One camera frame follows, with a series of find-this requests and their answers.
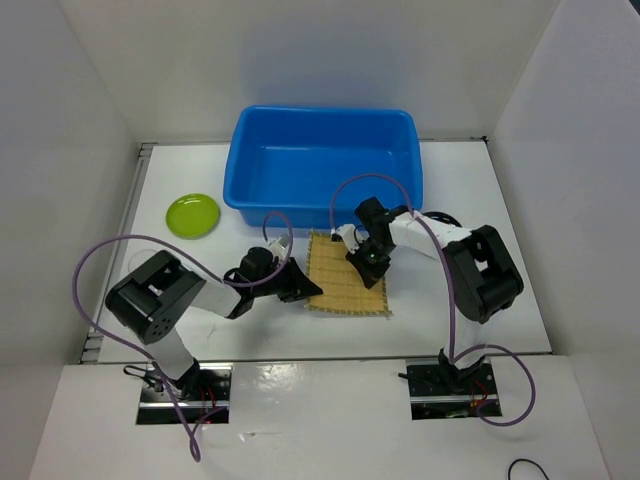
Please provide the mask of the green round plate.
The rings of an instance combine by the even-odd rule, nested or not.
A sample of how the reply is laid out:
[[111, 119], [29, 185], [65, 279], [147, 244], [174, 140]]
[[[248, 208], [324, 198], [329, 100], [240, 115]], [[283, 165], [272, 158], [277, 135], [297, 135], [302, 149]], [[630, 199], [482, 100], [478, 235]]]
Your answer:
[[168, 207], [165, 223], [169, 231], [183, 239], [197, 239], [208, 235], [218, 224], [219, 204], [202, 193], [184, 195]]

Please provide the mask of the black round bowl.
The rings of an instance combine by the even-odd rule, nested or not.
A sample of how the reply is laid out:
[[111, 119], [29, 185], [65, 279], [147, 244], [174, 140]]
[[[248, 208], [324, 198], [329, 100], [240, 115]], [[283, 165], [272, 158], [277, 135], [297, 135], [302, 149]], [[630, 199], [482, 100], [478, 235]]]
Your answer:
[[445, 212], [427, 211], [427, 212], [424, 212], [424, 215], [431, 220], [438, 221], [446, 225], [461, 227], [461, 223], [456, 218], [454, 218], [453, 216]]

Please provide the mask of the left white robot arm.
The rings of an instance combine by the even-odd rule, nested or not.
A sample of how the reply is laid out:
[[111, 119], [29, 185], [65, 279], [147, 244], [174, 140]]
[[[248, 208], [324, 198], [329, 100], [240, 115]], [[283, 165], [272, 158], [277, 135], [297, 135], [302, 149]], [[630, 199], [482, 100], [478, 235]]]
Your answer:
[[233, 320], [247, 313], [260, 297], [275, 296], [291, 303], [323, 293], [294, 259], [284, 260], [264, 247], [249, 249], [223, 279], [231, 283], [207, 282], [162, 250], [107, 294], [107, 309], [155, 359], [165, 374], [163, 387], [176, 399], [193, 400], [214, 382], [176, 330], [190, 306]]

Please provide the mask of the woven bamboo placemat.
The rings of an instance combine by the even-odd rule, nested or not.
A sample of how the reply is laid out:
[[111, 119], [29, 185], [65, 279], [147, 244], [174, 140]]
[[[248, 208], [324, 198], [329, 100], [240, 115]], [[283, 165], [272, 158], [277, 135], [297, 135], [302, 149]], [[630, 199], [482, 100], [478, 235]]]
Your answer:
[[328, 233], [311, 230], [307, 251], [307, 276], [323, 294], [307, 301], [309, 310], [342, 316], [390, 317], [386, 280], [367, 289], [355, 267], [346, 259], [347, 248]]

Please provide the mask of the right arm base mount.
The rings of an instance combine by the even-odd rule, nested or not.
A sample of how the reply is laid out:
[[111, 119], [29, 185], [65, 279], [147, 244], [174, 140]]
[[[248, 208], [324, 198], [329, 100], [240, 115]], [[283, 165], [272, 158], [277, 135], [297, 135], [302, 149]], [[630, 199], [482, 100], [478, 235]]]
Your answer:
[[445, 381], [445, 370], [436, 359], [407, 361], [397, 377], [408, 389], [411, 417], [445, 420], [501, 417], [498, 388], [490, 362], [456, 386]]

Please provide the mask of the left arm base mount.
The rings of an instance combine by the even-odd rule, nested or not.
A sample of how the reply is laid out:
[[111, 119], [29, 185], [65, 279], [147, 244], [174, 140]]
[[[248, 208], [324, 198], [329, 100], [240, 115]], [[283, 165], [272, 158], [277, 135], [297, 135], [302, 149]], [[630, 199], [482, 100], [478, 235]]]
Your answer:
[[[174, 390], [180, 411], [192, 424], [228, 424], [233, 366], [230, 363], [202, 363], [199, 384], [185, 391]], [[178, 413], [153, 367], [128, 364], [123, 373], [141, 382], [136, 424], [175, 425]]]

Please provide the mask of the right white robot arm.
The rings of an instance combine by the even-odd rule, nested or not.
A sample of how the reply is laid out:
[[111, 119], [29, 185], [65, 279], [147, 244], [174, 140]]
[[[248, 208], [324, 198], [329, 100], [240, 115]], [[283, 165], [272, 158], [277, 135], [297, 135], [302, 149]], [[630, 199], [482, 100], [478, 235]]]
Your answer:
[[438, 355], [438, 381], [450, 393], [462, 392], [484, 360], [485, 325], [512, 306], [524, 281], [499, 232], [490, 225], [462, 227], [441, 212], [428, 215], [407, 206], [383, 207], [371, 197], [355, 210], [359, 226], [331, 230], [365, 288], [377, 285], [391, 265], [391, 253], [405, 247], [438, 260], [445, 276], [449, 309], [447, 346]]

